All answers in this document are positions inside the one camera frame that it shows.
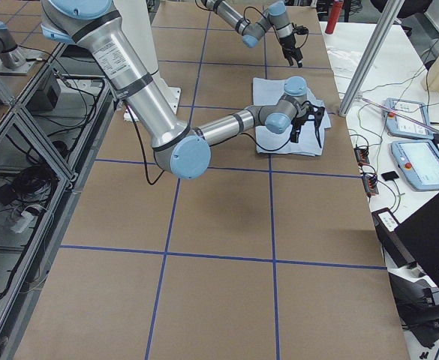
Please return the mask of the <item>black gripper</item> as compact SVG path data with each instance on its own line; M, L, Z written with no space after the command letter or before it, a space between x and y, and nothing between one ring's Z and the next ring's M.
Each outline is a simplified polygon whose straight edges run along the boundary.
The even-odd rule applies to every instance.
M325 115L325 107L316 106L312 103L303 103L301 109L303 114L296 115L291 121L292 129L290 132L290 141L292 143L299 142L302 126L305 125L306 122L312 122L314 125L314 135L316 140L320 143L320 126Z
M282 48L284 58L292 66L296 62L298 68L303 67L301 47L296 45L296 35L308 37L308 28L303 25L288 24L278 30L278 41Z

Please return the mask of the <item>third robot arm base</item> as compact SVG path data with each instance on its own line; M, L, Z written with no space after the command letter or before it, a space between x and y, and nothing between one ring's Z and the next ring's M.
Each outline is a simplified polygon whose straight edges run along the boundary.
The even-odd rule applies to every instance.
M34 62L27 58L26 52L19 48L8 27L0 21L0 75L27 75Z

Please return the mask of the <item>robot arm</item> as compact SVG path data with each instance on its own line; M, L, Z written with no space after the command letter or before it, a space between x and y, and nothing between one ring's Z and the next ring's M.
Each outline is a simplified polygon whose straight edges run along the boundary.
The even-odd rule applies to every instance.
M325 109L307 98L300 76L287 79L274 105L248 106L199 127L176 117L153 76L122 30L122 15L113 1L42 1L45 37L87 49L117 97L126 102L151 137L155 162L181 179L195 179L209 166L211 146L256 127L274 134L290 132L296 143L302 126L320 128Z
M235 32L242 37L242 42L248 47L255 47L265 37L268 30L273 29L276 38L281 46L284 58L292 66L296 62L297 67L302 67L302 46L296 45L296 35L308 36L309 30L302 25L295 25L290 21L286 5L283 1L271 4L264 12L259 12L260 18L252 22L243 13L239 13L226 1L202 0L198 5L201 10L217 14L227 24L234 28Z

